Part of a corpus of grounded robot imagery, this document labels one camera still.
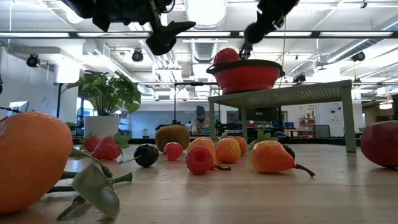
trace kiwi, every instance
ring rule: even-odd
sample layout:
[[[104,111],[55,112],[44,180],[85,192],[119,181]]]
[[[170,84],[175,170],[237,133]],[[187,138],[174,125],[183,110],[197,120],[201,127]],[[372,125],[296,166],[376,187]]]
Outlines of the kiwi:
[[[155,135],[156,147],[164,152],[164,146],[169,142],[177,142],[185,150],[190,143],[189,131],[181,125],[169,125],[160,128]]]

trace red cherry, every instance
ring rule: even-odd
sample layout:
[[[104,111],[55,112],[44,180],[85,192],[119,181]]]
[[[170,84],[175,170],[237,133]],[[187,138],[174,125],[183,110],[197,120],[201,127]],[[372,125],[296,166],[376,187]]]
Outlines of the red cherry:
[[[169,142],[164,146],[164,152],[166,153],[166,159],[169,161],[176,161],[182,155],[183,148],[177,142]]]

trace computer monitor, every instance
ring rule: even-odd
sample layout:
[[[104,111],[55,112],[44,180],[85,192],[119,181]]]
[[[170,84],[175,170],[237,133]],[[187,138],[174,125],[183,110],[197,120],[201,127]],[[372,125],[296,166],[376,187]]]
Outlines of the computer monitor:
[[[12,110],[18,110],[20,112],[26,112],[28,105],[29,105],[29,101],[11,102],[9,105],[9,108]],[[15,111],[7,112],[7,116],[12,116],[14,114],[17,114],[17,112],[15,112]]]

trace orange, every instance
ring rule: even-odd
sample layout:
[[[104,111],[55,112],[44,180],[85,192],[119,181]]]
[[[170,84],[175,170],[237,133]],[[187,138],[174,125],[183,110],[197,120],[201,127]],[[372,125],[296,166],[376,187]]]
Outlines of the orange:
[[[209,150],[211,155],[213,156],[213,167],[217,166],[217,157],[216,157],[216,146],[210,138],[197,138],[188,146],[188,152],[190,152],[194,147],[203,146]]]
[[[0,214],[28,208],[60,179],[72,133],[58,118],[26,112],[0,123]]]
[[[239,148],[241,149],[241,155],[245,154],[248,151],[248,143],[246,142],[244,137],[234,136],[234,137],[231,137],[231,138],[233,138],[233,139],[238,141]]]
[[[241,157],[241,148],[233,138],[221,139],[217,144],[217,160],[225,163],[234,163]]]

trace person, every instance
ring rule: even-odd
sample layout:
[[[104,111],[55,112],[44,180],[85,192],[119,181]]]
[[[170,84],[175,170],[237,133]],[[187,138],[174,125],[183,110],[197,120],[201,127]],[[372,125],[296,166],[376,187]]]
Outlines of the person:
[[[206,125],[210,125],[210,119],[206,117],[205,108],[197,106],[197,116],[192,119],[192,134],[203,134]]]

